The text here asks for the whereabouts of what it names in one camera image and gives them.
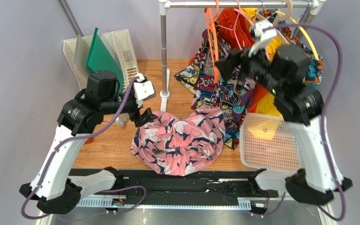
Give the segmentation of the pink shark print shorts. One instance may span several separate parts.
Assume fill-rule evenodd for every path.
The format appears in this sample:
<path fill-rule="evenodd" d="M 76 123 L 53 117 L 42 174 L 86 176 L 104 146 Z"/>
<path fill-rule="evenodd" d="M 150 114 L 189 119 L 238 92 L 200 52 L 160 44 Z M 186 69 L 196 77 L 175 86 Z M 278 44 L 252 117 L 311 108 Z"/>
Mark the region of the pink shark print shorts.
<path fill-rule="evenodd" d="M 157 111 L 138 128 L 130 153 L 157 174 L 186 176 L 211 165 L 222 153 L 225 122 L 219 107 L 201 106 L 187 118 Z"/>

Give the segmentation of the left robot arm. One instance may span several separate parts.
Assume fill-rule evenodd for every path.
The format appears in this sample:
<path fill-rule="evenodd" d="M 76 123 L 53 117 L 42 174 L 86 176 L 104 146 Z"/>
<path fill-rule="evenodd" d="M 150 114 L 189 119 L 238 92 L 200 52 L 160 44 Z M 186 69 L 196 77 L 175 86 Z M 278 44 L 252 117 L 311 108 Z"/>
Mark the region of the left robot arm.
<path fill-rule="evenodd" d="M 20 187 L 19 192 L 25 197 L 22 216 L 31 219 L 25 211 L 31 200 L 36 201 L 40 217 L 45 218 L 69 213 L 90 195 L 119 192 L 123 175 L 113 167 L 87 176 L 70 177 L 70 171 L 85 142 L 106 131 L 121 114 L 127 113 L 136 127 L 155 119 L 150 108 L 140 111 L 143 102 L 155 96 L 152 81 L 140 73 L 126 89 L 121 88 L 112 71 L 99 70 L 89 75 L 86 88 L 64 104 L 52 145 L 37 176 Z"/>

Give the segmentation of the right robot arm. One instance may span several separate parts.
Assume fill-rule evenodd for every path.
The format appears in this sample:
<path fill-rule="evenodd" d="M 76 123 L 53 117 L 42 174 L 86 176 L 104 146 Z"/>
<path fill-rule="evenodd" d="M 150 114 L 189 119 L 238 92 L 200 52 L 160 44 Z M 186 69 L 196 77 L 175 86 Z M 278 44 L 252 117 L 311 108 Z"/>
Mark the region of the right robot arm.
<path fill-rule="evenodd" d="M 326 141 L 323 97 L 303 80 L 310 59 L 300 47 L 282 45 L 273 60 L 264 50 L 252 55 L 249 48 L 233 50 L 214 64 L 224 80 L 239 68 L 240 78 L 253 79 L 266 89 L 295 136 L 303 166 L 290 172 L 258 170 L 252 181 L 260 190 L 287 192 L 299 203 L 322 206 L 333 200 L 334 192 L 342 194 L 352 187 L 352 180 L 336 168 Z"/>

